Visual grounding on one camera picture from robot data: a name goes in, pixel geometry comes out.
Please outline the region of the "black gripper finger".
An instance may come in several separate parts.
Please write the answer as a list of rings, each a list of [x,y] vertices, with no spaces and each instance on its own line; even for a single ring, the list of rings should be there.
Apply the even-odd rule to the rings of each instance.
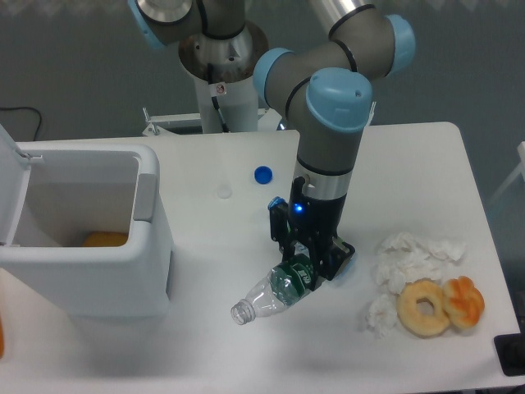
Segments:
[[[299,231],[294,229],[288,218],[288,211],[269,212],[270,235],[273,241],[279,245],[283,260],[289,260],[295,256],[295,245],[298,242]]]
[[[339,236],[326,239],[313,239],[308,245],[310,260],[314,267],[316,282],[314,290],[323,282],[332,282],[338,278],[352,263],[355,248]]]

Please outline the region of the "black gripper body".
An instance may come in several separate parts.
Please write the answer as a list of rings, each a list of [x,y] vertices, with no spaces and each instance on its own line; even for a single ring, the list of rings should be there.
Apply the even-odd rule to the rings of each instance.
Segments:
[[[304,245],[329,246],[337,236],[346,196],[314,199],[303,193],[306,180],[296,177],[291,186],[288,221],[296,239]]]

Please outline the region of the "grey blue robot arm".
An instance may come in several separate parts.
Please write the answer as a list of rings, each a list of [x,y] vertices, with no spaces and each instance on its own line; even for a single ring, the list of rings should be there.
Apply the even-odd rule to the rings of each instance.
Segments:
[[[304,245],[313,281],[331,280],[354,249],[337,235],[358,147],[372,113],[375,79],[407,67],[416,48],[411,25],[365,1],[313,1],[327,41],[306,53],[269,48],[241,1],[132,1],[154,47],[178,44],[193,78],[205,133],[253,131],[258,105],[299,132],[288,201],[271,202],[271,236],[283,254],[278,282],[300,279]]]

